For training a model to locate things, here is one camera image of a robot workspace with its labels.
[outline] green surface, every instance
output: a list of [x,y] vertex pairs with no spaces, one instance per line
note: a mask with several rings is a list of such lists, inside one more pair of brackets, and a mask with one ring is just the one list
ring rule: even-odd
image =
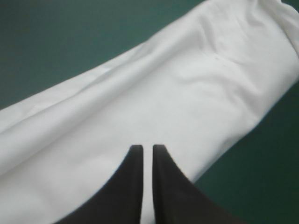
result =
[[[0,108],[117,56],[199,2],[0,1]],[[299,9],[299,1],[286,2]],[[299,223],[298,99],[299,84],[198,188],[251,224]]]

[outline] black pointed object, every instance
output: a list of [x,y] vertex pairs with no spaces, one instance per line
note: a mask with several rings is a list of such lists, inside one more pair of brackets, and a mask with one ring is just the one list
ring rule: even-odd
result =
[[152,175],[156,224],[245,224],[203,195],[164,145],[154,145]]
[[143,194],[143,147],[131,146],[108,182],[57,224],[139,224]]

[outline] white fabric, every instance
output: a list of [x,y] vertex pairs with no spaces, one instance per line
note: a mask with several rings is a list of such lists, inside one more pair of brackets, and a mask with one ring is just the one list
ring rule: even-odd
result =
[[191,180],[298,80],[299,14],[278,0],[208,0],[132,50],[0,111],[0,223],[49,224],[144,146],[142,224],[154,220],[153,144]]

